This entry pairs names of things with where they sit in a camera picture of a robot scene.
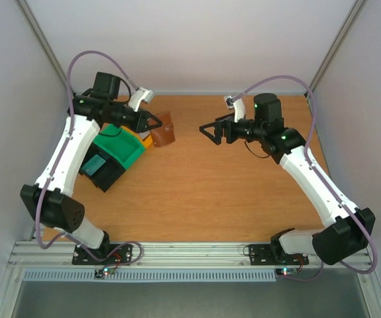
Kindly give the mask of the brown leather card holder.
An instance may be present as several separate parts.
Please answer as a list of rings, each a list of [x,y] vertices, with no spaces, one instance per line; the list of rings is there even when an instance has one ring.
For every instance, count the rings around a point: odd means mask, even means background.
[[[162,122],[162,126],[152,129],[150,135],[154,147],[161,148],[168,146],[176,141],[174,133],[174,124],[170,111],[156,114],[156,117]]]

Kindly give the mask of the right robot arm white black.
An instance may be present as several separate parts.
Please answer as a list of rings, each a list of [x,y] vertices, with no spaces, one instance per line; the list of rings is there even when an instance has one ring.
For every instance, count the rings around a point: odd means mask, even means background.
[[[294,128],[286,127],[281,102],[273,93],[254,97],[254,118],[246,117],[241,99],[226,98],[233,113],[216,118],[199,130],[216,145],[238,139],[258,142],[263,151],[299,185],[317,211],[321,230],[284,230],[271,239],[271,257],[286,262],[294,254],[313,254],[328,265],[365,249],[376,217],[369,208],[360,209],[317,163],[305,139]]]

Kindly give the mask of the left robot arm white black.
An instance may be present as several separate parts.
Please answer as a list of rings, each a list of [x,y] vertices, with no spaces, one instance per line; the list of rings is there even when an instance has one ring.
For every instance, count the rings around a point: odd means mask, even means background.
[[[109,235],[87,219],[84,206],[72,194],[85,155],[104,124],[127,127],[135,133],[162,125],[140,106],[151,102],[153,91],[140,87],[128,101],[117,101],[121,82],[118,76],[98,72],[93,87],[70,96],[64,131],[48,165],[34,184],[21,188],[20,197],[34,220],[42,249],[51,246],[42,241],[40,226],[44,225],[74,241],[97,264],[106,263],[114,253]]]

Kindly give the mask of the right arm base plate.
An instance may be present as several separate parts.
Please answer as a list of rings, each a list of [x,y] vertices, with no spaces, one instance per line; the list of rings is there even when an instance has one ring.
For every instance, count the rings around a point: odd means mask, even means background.
[[[308,265],[309,258],[302,254],[284,254],[274,256],[269,244],[249,244],[243,248],[243,254],[252,266],[300,266]]]

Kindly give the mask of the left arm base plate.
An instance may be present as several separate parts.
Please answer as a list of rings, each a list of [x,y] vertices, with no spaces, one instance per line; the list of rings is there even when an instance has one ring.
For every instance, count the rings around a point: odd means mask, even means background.
[[[72,256],[73,265],[112,265],[116,263],[127,264],[133,256],[132,244],[108,244],[99,249],[88,249],[76,246]]]

